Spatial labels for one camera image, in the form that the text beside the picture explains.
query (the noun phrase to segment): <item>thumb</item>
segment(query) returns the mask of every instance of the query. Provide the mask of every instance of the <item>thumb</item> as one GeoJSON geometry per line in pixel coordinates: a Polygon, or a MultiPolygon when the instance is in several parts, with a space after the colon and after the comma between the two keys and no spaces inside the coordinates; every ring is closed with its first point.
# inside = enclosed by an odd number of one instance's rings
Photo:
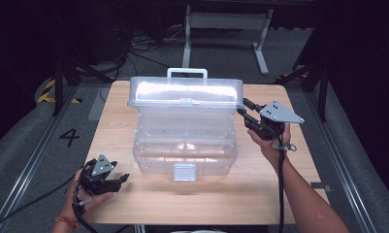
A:
{"type": "Polygon", "coordinates": [[[98,196],[94,196],[92,201],[85,205],[87,211],[92,210],[94,207],[98,206],[100,203],[103,203],[113,197],[112,192],[106,192],[98,196]]]}

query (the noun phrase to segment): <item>clear plastic box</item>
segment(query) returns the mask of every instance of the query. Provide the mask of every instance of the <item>clear plastic box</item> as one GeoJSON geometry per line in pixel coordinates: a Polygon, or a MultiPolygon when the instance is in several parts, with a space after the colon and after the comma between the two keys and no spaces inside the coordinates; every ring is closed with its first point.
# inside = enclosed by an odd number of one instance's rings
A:
{"type": "Polygon", "coordinates": [[[168,77],[133,77],[128,106],[139,111],[133,157],[145,174],[195,181],[226,175],[237,159],[234,113],[243,81],[208,79],[202,69],[171,69],[168,77]],[[172,78],[173,72],[203,73],[172,78]]]}

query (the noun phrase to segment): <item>box handle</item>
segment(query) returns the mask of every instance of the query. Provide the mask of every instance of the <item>box handle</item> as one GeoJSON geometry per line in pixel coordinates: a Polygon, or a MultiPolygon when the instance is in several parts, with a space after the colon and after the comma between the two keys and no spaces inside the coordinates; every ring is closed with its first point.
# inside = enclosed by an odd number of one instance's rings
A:
{"type": "Polygon", "coordinates": [[[209,72],[206,69],[194,69],[194,68],[169,68],[167,70],[167,78],[172,77],[172,73],[196,73],[196,74],[203,74],[203,79],[207,79],[209,76],[209,72]]]}

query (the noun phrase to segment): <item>gray floor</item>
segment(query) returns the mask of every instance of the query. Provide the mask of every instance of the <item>gray floor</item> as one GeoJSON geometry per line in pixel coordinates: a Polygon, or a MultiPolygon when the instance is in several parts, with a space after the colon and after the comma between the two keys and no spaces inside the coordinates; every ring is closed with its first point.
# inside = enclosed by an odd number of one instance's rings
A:
{"type": "MultiPolygon", "coordinates": [[[[261,76],[251,49],[252,43],[258,39],[258,33],[242,31],[235,36],[224,33],[227,32],[199,30],[193,33],[191,67],[207,69],[210,78],[235,78],[242,79],[245,83],[273,83],[277,76],[292,72],[292,66],[311,31],[269,31],[263,47],[270,71],[270,75],[266,77],[261,76]]],[[[170,45],[153,52],[141,53],[163,65],[129,54],[130,60],[118,79],[128,80],[136,75],[165,76],[167,67],[164,64],[180,67],[183,37],[177,35],[176,38],[179,40],[170,45]]],[[[111,64],[105,62],[97,68],[111,64]]],[[[46,83],[45,78],[33,98],[38,99],[46,83]]],[[[321,122],[315,107],[312,107],[317,90],[304,93],[299,89],[299,84],[299,81],[293,81],[286,85],[286,89],[294,110],[306,120],[302,129],[322,182],[331,188],[327,192],[331,205],[351,232],[389,232],[389,193],[368,160],[332,87],[329,85],[327,122],[321,122]],[[342,177],[339,172],[340,168],[336,169],[336,155],[349,171],[353,186],[347,185],[346,177],[342,177]],[[357,198],[350,196],[357,193],[357,198]],[[362,219],[362,216],[369,217],[371,224],[365,226],[367,220],[362,219]]],[[[81,98],[80,104],[68,104],[61,116],[51,117],[53,104],[39,103],[34,111],[10,130],[0,142],[0,211],[8,200],[13,200],[13,210],[16,206],[39,197],[67,180],[84,163],[109,89],[109,84],[100,83],[92,77],[84,78],[80,86],[65,88],[67,96],[74,93],[70,98],[81,98]],[[45,139],[43,135],[48,132],[51,124],[55,127],[45,139]],[[76,135],[80,138],[68,147],[68,140],[59,139],[59,136],[72,128],[77,130],[76,135]],[[45,142],[41,148],[39,142],[45,142]],[[18,178],[27,162],[33,159],[38,166],[34,168],[33,176],[22,182],[18,178]],[[17,187],[22,189],[21,194],[10,196],[15,184],[19,184],[17,187]]],[[[62,188],[47,199],[14,215],[1,226],[0,232],[48,232],[61,208],[64,191],[65,188],[62,188]]],[[[94,226],[100,232],[113,232],[120,227],[94,226]]],[[[276,232],[276,226],[271,226],[270,229],[276,232]]],[[[294,225],[287,225],[284,232],[297,232],[297,229],[294,225]]]]}

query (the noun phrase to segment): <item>table top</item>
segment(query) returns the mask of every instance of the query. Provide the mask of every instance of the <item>table top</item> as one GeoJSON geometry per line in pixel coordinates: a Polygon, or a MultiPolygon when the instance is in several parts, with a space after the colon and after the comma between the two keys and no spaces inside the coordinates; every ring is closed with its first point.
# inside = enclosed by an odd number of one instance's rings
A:
{"type": "MultiPolygon", "coordinates": [[[[199,176],[194,183],[176,183],[172,176],[142,174],[132,157],[138,111],[127,106],[129,84],[128,81],[113,83],[86,161],[103,153],[110,161],[118,162],[108,180],[117,179],[124,173],[129,173],[130,177],[111,200],[87,214],[90,222],[279,223],[277,175],[246,133],[243,117],[238,114],[234,119],[238,159],[228,175],[199,176]]],[[[292,109],[286,90],[280,85],[244,84],[243,96],[260,105],[276,99],[292,109]]],[[[299,124],[291,124],[291,134],[297,151],[288,152],[290,161],[306,181],[319,183],[320,178],[299,124]]],[[[316,191],[328,201],[323,189],[316,191]]],[[[284,223],[295,223],[285,195],[284,199],[284,223]]]]}

